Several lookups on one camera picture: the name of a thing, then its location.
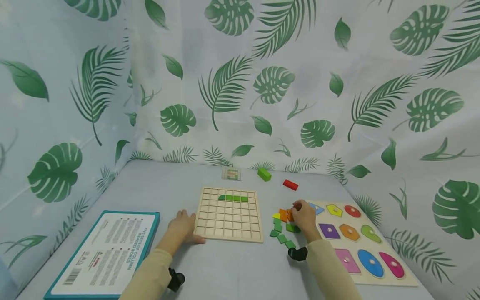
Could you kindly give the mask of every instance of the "red wooden block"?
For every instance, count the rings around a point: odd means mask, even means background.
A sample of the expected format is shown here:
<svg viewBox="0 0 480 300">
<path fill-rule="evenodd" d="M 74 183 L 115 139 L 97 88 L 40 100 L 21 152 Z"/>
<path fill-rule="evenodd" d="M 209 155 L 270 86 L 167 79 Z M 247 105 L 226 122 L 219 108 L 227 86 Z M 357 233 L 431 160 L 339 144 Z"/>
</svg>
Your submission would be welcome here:
<svg viewBox="0 0 480 300">
<path fill-rule="evenodd" d="M 291 182 L 290 180 L 287 180 L 287 179 L 285 179 L 285 181 L 283 182 L 283 185 L 285 185 L 288 188 L 291 188 L 294 191 L 296 191 L 297 188 L 299 187 L 298 184 Z"/>
</svg>

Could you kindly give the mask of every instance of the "small card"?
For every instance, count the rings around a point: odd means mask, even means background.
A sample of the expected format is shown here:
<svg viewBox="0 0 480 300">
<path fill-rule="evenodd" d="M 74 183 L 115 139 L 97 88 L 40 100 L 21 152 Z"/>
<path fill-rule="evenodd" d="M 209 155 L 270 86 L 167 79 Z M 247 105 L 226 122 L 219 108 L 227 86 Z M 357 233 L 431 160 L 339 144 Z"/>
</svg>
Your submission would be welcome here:
<svg viewBox="0 0 480 300">
<path fill-rule="evenodd" d="M 222 179 L 241 181 L 240 169 L 234 167 L 223 167 Z"/>
</svg>

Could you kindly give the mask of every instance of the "gray table surface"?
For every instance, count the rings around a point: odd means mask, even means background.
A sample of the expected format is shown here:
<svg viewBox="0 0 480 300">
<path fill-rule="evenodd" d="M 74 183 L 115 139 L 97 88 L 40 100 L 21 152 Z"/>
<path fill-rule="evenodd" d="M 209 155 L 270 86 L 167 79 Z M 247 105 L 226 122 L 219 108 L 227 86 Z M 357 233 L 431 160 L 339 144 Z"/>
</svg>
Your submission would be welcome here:
<svg viewBox="0 0 480 300">
<path fill-rule="evenodd" d="M 298 190 L 295 192 L 284 187 L 284 179 L 299 184 Z M 288 259 L 286 247 L 268 235 L 272 214 L 280 207 L 289 207 L 297 199 L 353 202 L 334 178 L 272 172 L 272 179 L 263 182 L 255 170 L 242 169 L 241 181 L 231 181 L 221 179 L 221 167 L 133 161 L 125 166 L 90 208 L 18 300 L 43 299 L 102 211 L 159 211 L 156 245 L 179 209 L 196 212 L 204 186 L 256 191 L 263 220 L 264 243 L 208 240 L 205 245 L 182 247 L 172 266 L 185 274 L 186 282 L 178 293 L 168 291 L 162 299 L 324 299 L 306 263 L 292 262 Z M 300 236 L 294 242 L 304 246 L 305 240 L 301 239 Z M 422 285 L 417 288 L 357 286 L 365 300 L 433 299 Z"/>
</svg>

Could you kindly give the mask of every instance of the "hand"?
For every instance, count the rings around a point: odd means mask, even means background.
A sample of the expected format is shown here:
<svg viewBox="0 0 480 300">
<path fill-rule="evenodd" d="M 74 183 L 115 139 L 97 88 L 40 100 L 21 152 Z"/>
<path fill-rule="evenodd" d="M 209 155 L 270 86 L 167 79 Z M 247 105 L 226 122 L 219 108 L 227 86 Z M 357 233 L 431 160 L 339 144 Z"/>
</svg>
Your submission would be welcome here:
<svg viewBox="0 0 480 300">
<path fill-rule="evenodd" d="M 293 203 L 291 211 L 295 224 L 300 227 L 308 243 L 322 239 L 317 230 L 316 213 L 313 207 L 305 200 L 297 200 Z"/>
<path fill-rule="evenodd" d="M 195 230 L 195 214 L 188 216 L 187 211 L 179 210 L 177 217 L 168 224 L 168 231 L 181 238 L 182 242 L 194 242 L 195 244 L 205 244 L 205 238 L 193 234 Z"/>
<path fill-rule="evenodd" d="M 193 234 L 195 217 L 195 214 L 188 216 L 186 210 L 179 210 L 177 217 L 170 221 L 165 235 L 156 247 L 173 256 L 184 242 L 205 244 L 205 238 Z"/>
</svg>

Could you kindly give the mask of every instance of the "barcode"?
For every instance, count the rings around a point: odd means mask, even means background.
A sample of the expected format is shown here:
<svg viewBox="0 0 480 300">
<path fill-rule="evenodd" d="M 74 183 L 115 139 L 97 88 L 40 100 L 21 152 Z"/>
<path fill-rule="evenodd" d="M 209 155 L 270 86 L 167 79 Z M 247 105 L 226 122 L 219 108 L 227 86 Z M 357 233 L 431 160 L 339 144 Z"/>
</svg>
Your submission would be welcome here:
<svg viewBox="0 0 480 300">
<path fill-rule="evenodd" d="M 73 269 L 70 275 L 68 275 L 67 279 L 63 283 L 64 286 L 71 286 L 75 279 L 77 279 L 77 276 L 80 274 L 80 271 L 82 269 Z"/>
</svg>

